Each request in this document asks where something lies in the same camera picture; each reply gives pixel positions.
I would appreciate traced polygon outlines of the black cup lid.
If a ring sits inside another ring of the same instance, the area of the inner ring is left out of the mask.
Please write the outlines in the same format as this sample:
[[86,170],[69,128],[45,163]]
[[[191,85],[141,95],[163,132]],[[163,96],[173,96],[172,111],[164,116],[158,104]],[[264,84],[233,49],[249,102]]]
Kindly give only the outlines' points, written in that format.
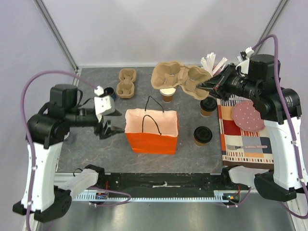
[[206,112],[213,112],[217,108],[217,101],[213,97],[207,97],[200,101],[200,107]]
[[210,128],[199,126],[194,130],[194,139],[200,143],[208,143],[212,140],[213,134]]

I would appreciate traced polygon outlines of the orange paper bag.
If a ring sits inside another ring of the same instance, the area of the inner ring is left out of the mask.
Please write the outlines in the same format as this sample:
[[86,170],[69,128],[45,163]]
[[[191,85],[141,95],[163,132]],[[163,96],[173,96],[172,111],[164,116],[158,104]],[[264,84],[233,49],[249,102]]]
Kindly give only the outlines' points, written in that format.
[[125,113],[125,135],[135,153],[175,154],[178,135],[178,113],[164,108],[128,109]]

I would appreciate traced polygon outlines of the brown paper cup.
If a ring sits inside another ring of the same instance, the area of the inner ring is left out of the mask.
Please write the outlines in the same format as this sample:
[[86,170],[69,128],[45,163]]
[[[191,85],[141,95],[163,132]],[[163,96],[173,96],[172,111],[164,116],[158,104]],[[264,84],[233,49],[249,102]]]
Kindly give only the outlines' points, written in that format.
[[209,117],[215,110],[216,108],[207,110],[207,109],[200,107],[200,114],[204,117]]
[[194,139],[194,143],[199,147],[205,146],[209,142],[210,142],[209,139],[197,139],[197,138]]
[[166,103],[169,103],[173,100],[173,96],[176,92],[176,89],[168,88],[168,89],[160,89],[159,91],[160,91],[162,100]]

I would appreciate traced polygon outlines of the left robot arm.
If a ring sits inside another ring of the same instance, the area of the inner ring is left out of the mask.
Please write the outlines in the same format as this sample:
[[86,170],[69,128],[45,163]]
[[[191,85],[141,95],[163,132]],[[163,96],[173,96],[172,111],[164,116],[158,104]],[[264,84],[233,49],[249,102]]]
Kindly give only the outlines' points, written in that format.
[[114,99],[102,94],[94,98],[93,108],[84,108],[83,93],[76,86],[57,84],[50,90],[50,100],[27,122],[26,136],[29,167],[23,199],[13,205],[13,212],[46,223],[63,217],[72,200],[89,187],[101,189],[107,184],[105,170],[87,165],[66,183],[54,185],[56,165],[71,127],[93,127],[94,134],[107,139],[123,130],[104,122],[103,116],[121,116]]

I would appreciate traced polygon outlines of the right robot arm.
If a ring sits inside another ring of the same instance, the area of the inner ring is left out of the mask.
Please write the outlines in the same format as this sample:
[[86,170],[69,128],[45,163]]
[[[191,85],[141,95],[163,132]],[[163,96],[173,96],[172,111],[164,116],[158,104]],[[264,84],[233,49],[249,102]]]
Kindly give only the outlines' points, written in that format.
[[280,61],[273,55],[257,54],[245,62],[247,70],[229,64],[197,87],[217,99],[236,95],[253,102],[269,132],[274,160],[273,170],[255,174],[254,186],[265,199],[287,202],[308,188],[300,141],[300,98],[294,90],[279,86],[275,74],[279,73]]

